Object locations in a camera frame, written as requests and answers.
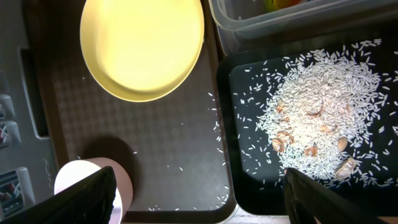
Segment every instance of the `black tray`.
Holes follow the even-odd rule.
[[[284,207],[284,196],[281,185],[283,183],[283,176],[280,176],[278,170],[281,164],[278,162],[276,152],[269,146],[266,151],[271,152],[270,157],[272,160],[271,164],[266,162],[267,157],[264,152],[259,150],[259,147],[264,149],[264,146],[268,145],[268,137],[263,131],[254,131],[256,127],[256,116],[263,115],[264,112],[259,108],[261,104],[266,103],[267,96],[267,82],[265,80],[265,74],[267,72],[262,71],[265,68],[263,65],[264,61],[267,60],[267,68],[271,73],[278,72],[284,74],[287,72],[285,68],[285,61],[282,61],[284,56],[290,56],[294,58],[296,55],[306,53],[310,50],[325,49],[327,51],[341,51],[342,45],[345,44],[347,48],[352,51],[351,44],[360,42],[363,40],[373,40],[382,38],[382,44],[373,49],[367,49],[372,52],[371,61],[376,64],[373,68],[374,72],[387,72],[390,73],[390,77],[394,79],[394,70],[398,70],[398,55],[393,60],[394,49],[398,50],[397,43],[397,22],[387,22],[383,24],[377,24],[373,27],[361,27],[355,30],[347,30],[345,32],[339,32],[335,34],[325,35],[307,40],[301,40],[292,42],[289,44],[280,45],[277,47],[270,47],[268,49],[253,50],[248,52],[242,52],[236,55],[227,57],[219,66],[217,74],[218,89],[221,102],[221,110],[223,115],[224,128],[226,133],[226,141],[228,145],[228,154],[231,166],[231,174],[233,177],[234,193],[238,204],[246,211],[257,214],[257,215],[286,215]],[[253,94],[249,93],[249,85],[252,87],[256,86],[256,83],[264,84],[261,91],[252,91]],[[388,86],[389,98],[388,102],[390,105],[386,105],[382,108],[381,114],[382,119],[380,121],[373,122],[369,128],[369,132],[373,134],[373,148],[372,150],[378,152],[379,155],[383,155],[382,151],[387,147],[387,143],[390,139],[393,139],[395,143],[389,146],[391,155],[383,157],[382,165],[389,168],[385,172],[374,172],[375,177],[379,183],[383,180],[387,180],[390,177],[398,177],[398,164],[394,158],[396,153],[392,150],[398,142],[397,135],[392,131],[392,124],[398,124],[396,116],[389,116],[389,113],[398,109],[398,106],[394,105],[394,100],[398,100],[398,94],[394,92],[394,89],[398,87],[398,82],[393,83],[392,80],[388,83],[383,83]],[[254,101],[247,104],[247,99],[251,96],[254,97]],[[245,105],[239,102],[240,99],[245,99]],[[237,113],[246,118],[251,118],[252,122],[245,122],[245,126],[249,126],[249,129],[243,129],[243,123],[236,122]],[[382,134],[378,134],[378,129],[382,126],[386,126],[386,130]],[[256,149],[247,151],[250,145],[255,145]],[[363,144],[359,150],[365,152],[364,147],[369,148],[367,144]],[[251,158],[244,156],[241,153],[241,149],[244,149],[246,153],[250,153]],[[353,148],[349,147],[346,149],[348,154],[353,154]],[[370,161],[365,161],[361,164],[361,170],[365,172],[370,169]],[[275,186],[275,182],[281,178],[281,181]],[[363,183],[355,185],[355,179],[351,179],[351,186],[348,184],[341,185],[338,189],[332,189],[339,195],[344,196],[353,203],[360,207],[368,210],[372,210],[375,215],[379,216],[397,216],[398,210],[395,206],[390,206],[386,202],[387,199],[394,202],[398,199],[398,189],[395,184],[389,187],[377,187],[369,185],[363,188]]]
[[[118,162],[133,184],[126,223],[219,223],[236,211],[215,93],[218,57],[208,1],[206,38],[188,78],[167,96],[120,100],[81,54],[84,0],[24,1],[27,33],[59,168],[79,158]]]

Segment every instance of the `yellow plate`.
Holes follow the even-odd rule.
[[[80,44],[94,79],[120,99],[158,99],[198,60],[205,25],[200,0],[87,0]]]

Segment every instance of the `cup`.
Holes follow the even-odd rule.
[[[81,181],[103,167],[111,166],[116,177],[116,196],[109,224],[120,224],[132,201],[132,184],[129,175],[117,162],[108,158],[92,158],[65,164],[55,178],[54,194]]]

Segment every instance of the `uncooked rice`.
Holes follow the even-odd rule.
[[[295,143],[285,144],[285,151],[279,154],[283,169],[293,167],[313,179],[334,179],[335,170],[348,156],[340,153],[338,138],[347,137],[352,146],[360,147],[372,124],[371,113],[378,111],[376,103],[384,106],[387,98],[378,98],[381,79],[368,67],[374,65],[369,64],[370,56],[358,63],[348,57],[348,50],[341,57],[324,49],[311,51],[311,55],[316,63],[307,67],[303,55],[295,60],[296,66],[290,67],[267,102],[264,115],[258,117],[257,127],[269,135],[269,142],[281,131],[294,137]],[[279,104],[283,105],[281,114],[275,110]],[[310,115],[318,111],[320,116]],[[321,126],[332,131],[322,132]],[[304,155],[304,149],[312,146],[318,148],[317,156]]]

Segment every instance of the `brown tray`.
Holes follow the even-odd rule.
[[[24,1],[58,168],[78,157],[119,162],[134,187],[124,222],[217,223],[230,217],[236,202],[227,189],[229,162],[217,150],[226,149],[216,140],[221,126],[213,130],[221,115],[212,110],[218,108],[218,56],[208,1],[202,1],[206,36],[195,68],[171,94],[148,103],[115,98],[91,77],[79,40],[84,3]]]

